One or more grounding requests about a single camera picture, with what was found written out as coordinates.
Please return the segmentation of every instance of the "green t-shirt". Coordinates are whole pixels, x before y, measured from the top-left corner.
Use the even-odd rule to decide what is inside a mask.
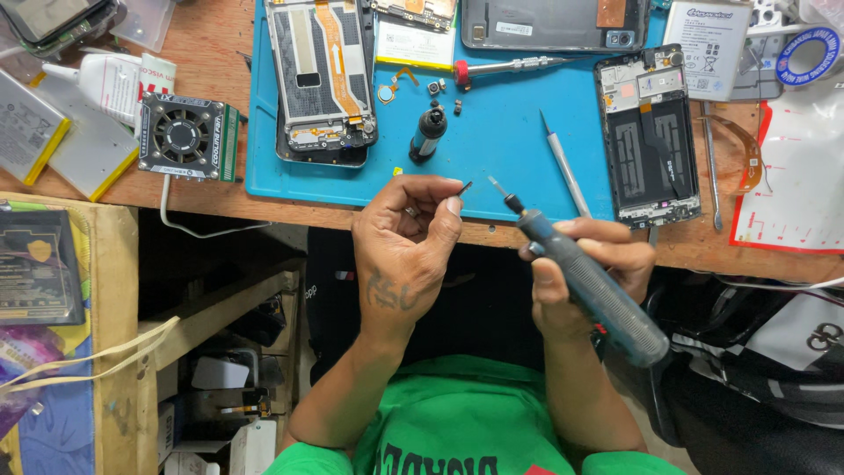
[[[593,454],[584,475],[683,475],[640,452]],[[574,475],[545,406],[544,376],[456,355],[399,369],[350,460],[298,443],[265,475]]]

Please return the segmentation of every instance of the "fingernail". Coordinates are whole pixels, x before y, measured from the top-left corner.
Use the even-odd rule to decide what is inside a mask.
[[[551,269],[548,269],[547,267],[544,267],[542,265],[537,265],[537,262],[535,260],[531,264],[531,267],[533,267],[534,282],[542,286],[547,286],[554,283],[554,272],[552,272]]]
[[[572,229],[575,224],[576,223],[574,221],[557,221],[556,223],[554,223],[554,227],[557,229],[557,231],[567,231],[569,229]]]
[[[459,218],[460,210],[463,208],[463,202],[457,196],[450,196],[446,199],[446,208]]]
[[[594,248],[600,248],[601,246],[603,246],[603,243],[594,239],[590,239],[588,237],[583,237],[577,240],[577,245],[581,248],[584,248],[585,250],[589,250]]]

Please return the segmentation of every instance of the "person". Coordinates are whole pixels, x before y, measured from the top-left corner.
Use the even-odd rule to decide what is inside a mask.
[[[334,329],[314,327],[315,305],[340,327],[353,320],[357,328],[348,348],[340,348],[342,354],[317,376],[293,411],[284,427],[282,452],[265,473],[683,473],[647,454],[636,421],[610,384],[592,345],[594,326],[569,302],[554,261],[535,259],[527,246],[518,253],[495,249],[501,259],[475,259],[481,270],[463,272],[456,280],[446,278],[462,230],[463,202],[456,196],[462,186],[443,177],[399,175],[355,217],[351,236],[356,282],[349,282],[348,271],[334,273],[334,281],[357,287],[360,326],[342,308],[351,305],[341,303],[339,287],[326,288],[327,281],[306,282],[312,333]],[[645,298],[655,263],[647,243],[633,243],[625,226],[609,221],[577,218],[555,227],[608,266],[634,300],[640,303]],[[336,239],[314,247],[309,236],[306,274],[311,274],[312,260],[342,247]],[[468,247],[473,252],[481,248]],[[507,259],[501,253],[532,261],[519,260],[529,266],[527,287],[508,283],[510,277],[500,272],[480,289],[471,287],[480,274],[489,274],[486,270],[508,266],[502,264]],[[335,269],[348,265],[331,259]],[[518,272],[508,275],[516,279]],[[460,290],[463,286],[476,290],[467,293]],[[511,288],[522,290],[508,292]],[[449,303],[441,305],[446,294]],[[323,296],[325,304],[313,304],[314,296]],[[505,305],[505,312],[497,312],[505,318],[491,323],[497,304],[487,307],[485,301],[511,299],[525,306]],[[324,311],[328,304],[333,310]],[[437,315],[432,308],[439,309]],[[435,319],[435,325],[428,325],[429,319]],[[468,329],[460,325],[466,319],[472,321]],[[523,321],[535,324],[536,340],[521,330]],[[419,331],[425,327],[421,338]],[[450,339],[452,330],[461,336]],[[434,347],[434,354],[407,361],[415,347]],[[516,350],[496,352],[501,347]],[[323,344],[316,352],[325,357],[326,351]],[[542,363],[524,363],[532,354],[538,354]]]

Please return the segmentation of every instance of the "screwdriver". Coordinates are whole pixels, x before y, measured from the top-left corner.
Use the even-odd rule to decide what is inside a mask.
[[[647,368],[665,357],[669,342],[662,330],[621,290],[601,265],[586,255],[573,239],[551,226],[540,210],[525,210],[515,194],[504,195],[504,204],[519,215],[516,227],[531,240],[529,249],[552,259],[563,271],[571,299],[593,323],[606,329],[609,341],[635,366]]]
[[[565,178],[565,182],[569,185],[569,192],[571,193],[571,198],[575,200],[577,211],[580,212],[581,216],[591,218],[592,213],[589,212],[589,207],[586,205],[586,199],[583,198],[583,193],[580,190],[580,186],[577,184],[577,180],[575,180],[575,175],[571,172],[569,161],[565,158],[565,152],[563,151],[563,145],[560,144],[560,138],[557,137],[555,132],[551,132],[551,128],[548,127],[548,121],[545,120],[545,114],[542,113],[542,109],[539,109],[539,115],[542,116],[542,122],[545,124],[545,130],[548,130],[548,145],[551,145],[551,151],[554,152],[557,164],[560,165],[560,170],[563,172],[563,178]]]

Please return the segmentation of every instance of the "wooden desk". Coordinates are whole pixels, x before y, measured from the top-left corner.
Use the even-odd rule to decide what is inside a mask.
[[[176,5],[164,49],[158,56],[178,64],[176,93],[226,101],[242,112],[249,112],[250,74],[243,58],[235,53],[252,50],[254,8],[260,0],[185,1]],[[141,48],[133,48],[140,53]],[[697,114],[699,104],[692,104]],[[749,131],[758,129],[755,104],[730,104],[718,113]],[[844,275],[844,261],[837,256],[801,255],[728,246],[736,189],[741,165],[741,144],[714,125],[718,183],[724,229],[712,226],[709,172],[702,126],[695,124],[698,173],[701,176],[702,218],[660,228],[657,263],[694,270],[765,276],[792,281],[826,281]],[[246,128],[238,140],[237,174],[243,176],[246,162]],[[157,173],[130,170],[102,197],[101,202],[118,205],[160,207],[163,177]],[[34,187],[26,187],[0,171],[0,189],[62,198],[84,199],[49,167]],[[197,184],[173,180],[171,210],[256,220],[349,229],[355,208],[321,205],[281,199],[265,199],[246,193],[242,185],[205,182]],[[637,233],[645,239],[644,233]],[[489,246],[518,247],[526,240],[512,223],[467,220],[461,241]]]

